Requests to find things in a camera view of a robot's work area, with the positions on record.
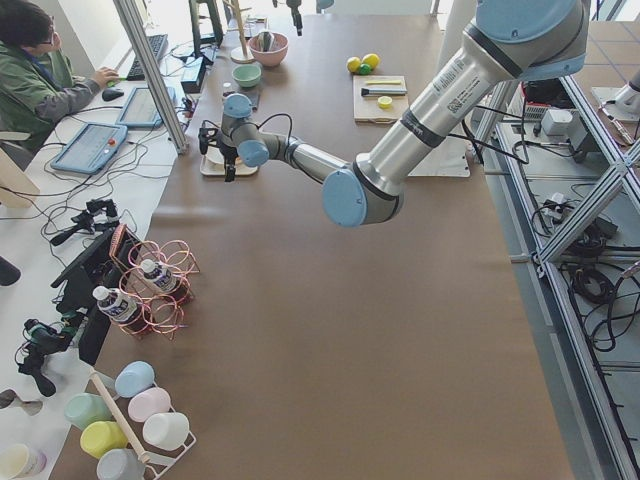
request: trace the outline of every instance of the green bowl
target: green bowl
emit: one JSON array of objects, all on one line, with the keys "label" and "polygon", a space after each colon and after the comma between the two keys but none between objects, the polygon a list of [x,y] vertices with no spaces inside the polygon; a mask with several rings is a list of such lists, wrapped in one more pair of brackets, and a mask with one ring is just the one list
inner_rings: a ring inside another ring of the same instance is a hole
[{"label": "green bowl", "polygon": [[233,69],[233,79],[238,85],[245,88],[251,88],[260,83],[262,69],[258,65],[248,64],[240,65]]}]

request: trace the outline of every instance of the yellow cup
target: yellow cup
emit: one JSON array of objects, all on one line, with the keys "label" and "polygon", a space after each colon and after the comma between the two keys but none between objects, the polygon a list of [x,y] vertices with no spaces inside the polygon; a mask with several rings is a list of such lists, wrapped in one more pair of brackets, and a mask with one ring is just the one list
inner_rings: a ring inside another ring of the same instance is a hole
[{"label": "yellow cup", "polygon": [[80,448],[100,459],[114,448],[124,448],[128,440],[116,422],[93,422],[82,432]]}]

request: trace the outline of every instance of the computer mouse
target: computer mouse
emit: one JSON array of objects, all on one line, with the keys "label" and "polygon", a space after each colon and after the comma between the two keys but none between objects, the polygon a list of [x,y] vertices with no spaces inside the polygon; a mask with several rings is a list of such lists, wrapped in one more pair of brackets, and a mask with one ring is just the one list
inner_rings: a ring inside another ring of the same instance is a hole
[{"label": "computer mouse", "polygon": [[124,95],[124,91],[120,90],[119,88],[105,88],[102,91],[102,99],[105,102],[110,102],[111,100],[115,100],[118,97],[121,97],[122,95]]}]

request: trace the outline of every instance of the green jacket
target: green jacket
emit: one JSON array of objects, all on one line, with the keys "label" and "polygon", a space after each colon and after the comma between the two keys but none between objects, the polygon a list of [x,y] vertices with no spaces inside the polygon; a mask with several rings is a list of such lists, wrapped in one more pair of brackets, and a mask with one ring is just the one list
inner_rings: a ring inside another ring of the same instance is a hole
[{"label": "green jacket", "polygon": [[60,90],[22,49],[0,41],[0,118],[8,130],[31,133],[22,144],[32,151],[42,146],[64,115],[84,108],[100,90],[93,80],[75,83],[71,63],[60,51],[38,61],[51,72]]}]

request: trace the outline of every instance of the white bottle cap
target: white bottle cap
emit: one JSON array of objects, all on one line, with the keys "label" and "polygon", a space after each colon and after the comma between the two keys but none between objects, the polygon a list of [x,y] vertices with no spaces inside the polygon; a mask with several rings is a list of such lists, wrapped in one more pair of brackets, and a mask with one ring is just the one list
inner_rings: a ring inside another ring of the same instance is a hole
[{"label": "white bottle cap", "polygon": [[109,289],[103,287],[102,285],[97,286],[93,289],[93,298],[96,300],[104,300],[109,297]]},{"label": "white bottle cap", "polygon": [[140,268],[144,273],[151,273],[156,269],[158,264],[151,260],[150,258],[145,258],[142,263],[140,263]]}]

